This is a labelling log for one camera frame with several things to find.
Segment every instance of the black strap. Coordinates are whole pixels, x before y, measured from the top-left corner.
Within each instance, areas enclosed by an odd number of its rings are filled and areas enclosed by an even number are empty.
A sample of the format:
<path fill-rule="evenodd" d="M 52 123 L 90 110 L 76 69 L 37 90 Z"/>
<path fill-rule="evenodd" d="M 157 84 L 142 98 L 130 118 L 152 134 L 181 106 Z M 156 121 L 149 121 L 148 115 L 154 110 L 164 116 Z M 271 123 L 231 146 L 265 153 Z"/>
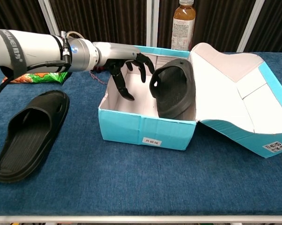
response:
<path fill-rule="evenodd" d="M 13 77 L 15 79 L 27 72 L 27 64 L 22 48 L 16 37 L 10 31 L 0 30 L 0 35 L 3 38 L 8 49 L 13 68 Z"/>
<path fill-rule="evenodd" d="M 61 42 L 59 41 L 59 39 L 58 39 L 56 36 L 52 35 L 52 37 L 53 37 L 53 38 L 57 41 L 57 43 L 58 43 L 58 46 L 59 46 L 59 49 L 60 49 L 60 60 L 62 60 L 62 59 L 63 59 L 63 48 L 62 48 L 62 44 L 61 44 Z M 61 69 L 62 69 L 62 67 L 59 67 L 59 68 L 57 69 L 56 73 L 60 72 Z"/>

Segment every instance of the robotic hand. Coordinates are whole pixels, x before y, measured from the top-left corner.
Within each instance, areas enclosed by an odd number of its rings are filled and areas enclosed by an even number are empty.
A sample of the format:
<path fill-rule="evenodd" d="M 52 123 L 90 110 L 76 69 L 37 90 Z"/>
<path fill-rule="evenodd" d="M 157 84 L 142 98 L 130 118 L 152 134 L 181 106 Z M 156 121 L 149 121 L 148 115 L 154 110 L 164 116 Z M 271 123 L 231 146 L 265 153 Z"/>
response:
<path fill-rule="evenodd" d="M 73 38 L 71 33 L 81 38 Z M 141 80 L 146 79 L 145 67 L 154 72 L 151 60 L 132 45 L 94 42 L 74 31 L 62 31 L 61 36 L 37 34 L 16 30 L 0 30 L 0 68 L 8 80 L 27 72 L 77 72 L 103 66 L 111 73 L 119 93 L 134 100 L 128 92 L 121 68 L 132 64 L 139 67 Z"/>

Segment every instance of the blue tablecloth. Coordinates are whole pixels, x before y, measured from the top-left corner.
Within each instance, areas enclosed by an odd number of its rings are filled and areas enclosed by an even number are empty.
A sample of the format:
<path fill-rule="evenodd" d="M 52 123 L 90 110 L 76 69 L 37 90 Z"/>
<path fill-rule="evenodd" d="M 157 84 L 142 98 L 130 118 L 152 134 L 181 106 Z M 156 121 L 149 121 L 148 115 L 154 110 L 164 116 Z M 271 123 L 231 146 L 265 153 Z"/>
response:
<path fill-rule="evenodd" d="M 258 55 L 282 83 L 282 53 Z M 0 215 L 282 215 L 282 154 L 264 159 L 202 124 L 186 151 L 104 141 L 97 107 L 106 86 L 88 72 L 63 85 L 8 85 L 0 151 L 12 116 L 53 89 L 70 97 L 67 118 L 44 166 L 0 184 Z"/>

